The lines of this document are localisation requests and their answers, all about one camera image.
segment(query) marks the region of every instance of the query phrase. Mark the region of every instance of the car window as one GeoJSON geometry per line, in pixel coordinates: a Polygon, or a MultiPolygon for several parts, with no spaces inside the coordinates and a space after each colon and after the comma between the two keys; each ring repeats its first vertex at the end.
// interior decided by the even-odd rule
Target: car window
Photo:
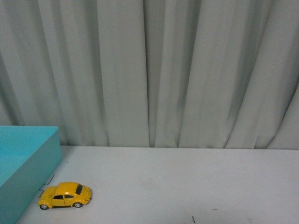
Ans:
{"type": "Polygon", "coordinates": [[[64,198],[73,198],[73,195],[65,195],[64,198]]]}
{"type": "Polygon", "coordinates": [[[63,199],[62,195],[56,195],[53,199],[63,199]]]}
{"type": "Polygon", "coordinates": [[[82,188],[83,188],[83,186],[81,185],[81,184],[78,184],[78,186],[77,186],[77,189],[76,189],[76,194],[77,195],[80,195],[81,194],[81,191],[82,191],[82,188]]]}

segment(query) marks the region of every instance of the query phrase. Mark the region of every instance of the car door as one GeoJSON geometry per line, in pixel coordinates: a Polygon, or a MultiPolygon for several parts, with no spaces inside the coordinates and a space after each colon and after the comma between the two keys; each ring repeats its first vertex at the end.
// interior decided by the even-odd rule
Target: car door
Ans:
{"type": "Polygon", "coordinates": [[[64,197],[62,195],[55,195],[52,199],[53,206],[65,206],[64,197]]]}
{"type": "Polygon", "coordinates": [[[72,206],[75,203],[74,198],[75,197],[73,195],[65,195],[64,196],[65,206],[72,206]]]}

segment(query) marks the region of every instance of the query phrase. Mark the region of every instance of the car windshield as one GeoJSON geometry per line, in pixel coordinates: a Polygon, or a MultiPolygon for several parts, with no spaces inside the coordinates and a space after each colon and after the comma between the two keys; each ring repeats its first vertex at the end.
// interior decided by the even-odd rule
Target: car windshield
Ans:
{"type": "Polygon", "coordinates": [[[77,189],[76,189],[76,194],[80,195],[82,191],[83,186],[81,184],[78,184],[77,189]]]}

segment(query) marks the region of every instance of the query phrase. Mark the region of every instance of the car wheel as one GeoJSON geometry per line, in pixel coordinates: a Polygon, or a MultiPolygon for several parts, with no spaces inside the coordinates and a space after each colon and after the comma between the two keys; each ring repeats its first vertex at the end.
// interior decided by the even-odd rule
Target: car wheel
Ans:
{"type": "Polygon", "coordinates": [[[47,205],[45,205],[45,204],[42,204],[42,205],[40,205],[39,206],[42,210],[47,210],[47,209],[49,209],[49,207],[47,206],[47,205]]]}
{"type": "Polygon", "coordinates": [[[80,208],[80,207],[83,206],[83,204],[81,204],[79,202],[76,202],[76,203],[73,204],[73,206],[76,207],[76,208],[80,208]]]}

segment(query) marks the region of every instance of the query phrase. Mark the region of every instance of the curtain fold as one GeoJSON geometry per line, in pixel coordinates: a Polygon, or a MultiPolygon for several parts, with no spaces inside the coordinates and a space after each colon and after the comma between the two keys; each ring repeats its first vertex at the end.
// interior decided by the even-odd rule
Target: curtain fold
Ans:
{"type": "Polygon", "coordinates": [[[61,144],[299,149],[297,0],[0,0],[0,125],[61,144]]]}

